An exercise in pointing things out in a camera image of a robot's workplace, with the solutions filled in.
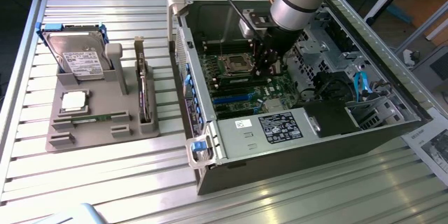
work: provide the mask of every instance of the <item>hard drive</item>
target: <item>hard drive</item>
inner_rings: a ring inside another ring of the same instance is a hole
[[[108,39],[104,25],[46,24],[38,31],[37,34],[54,56],[61,72],[73,73],[80,81],[104,78],[102,71],[112,69],[105,56]]]

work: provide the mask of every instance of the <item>green circuit board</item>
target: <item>green circuit board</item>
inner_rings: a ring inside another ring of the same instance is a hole
[[[230,65],[228,59],[237,56],[245,60],[236,58]],[[297,92],[288,73],[254,79],[249,72],[252,55],[200,55],[200,63],[218,119],[266,113],[268,109],[264,105],[266,100],[276,99],[284,110],[294,104]],[[214,104],[216,99],[242,96],[248,96],[248,100]]]

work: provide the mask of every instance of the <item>warning label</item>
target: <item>warning label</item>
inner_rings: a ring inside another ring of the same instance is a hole
[[[301,138],[301,132],[290,112],[258,118],[265,138],[270,144]]]
[[[74,76],[90,76],[102,74],[98,55],[92,52],[65,52],[62,53],[69,69]]]

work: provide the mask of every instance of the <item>motherboard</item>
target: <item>motherboard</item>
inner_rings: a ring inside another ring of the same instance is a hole
[[[209,96],[217,118],[286,110],[297,100],[297,90],[288,72],[273,65],[273,75],[256,77],[250,53],[200,55]]]

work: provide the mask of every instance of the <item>robotic arm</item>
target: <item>robotic arm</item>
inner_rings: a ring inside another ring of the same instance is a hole
[[[274,0],[265,16],[258,17],[256,13],[249,14],[260,20],[254,24],[258,23],[260,27],[266,28],[262,41],[257,42],[254,75],[269,75],[272,64],[281,60],[282,55],[293,46],[321,3],[322,0]]]

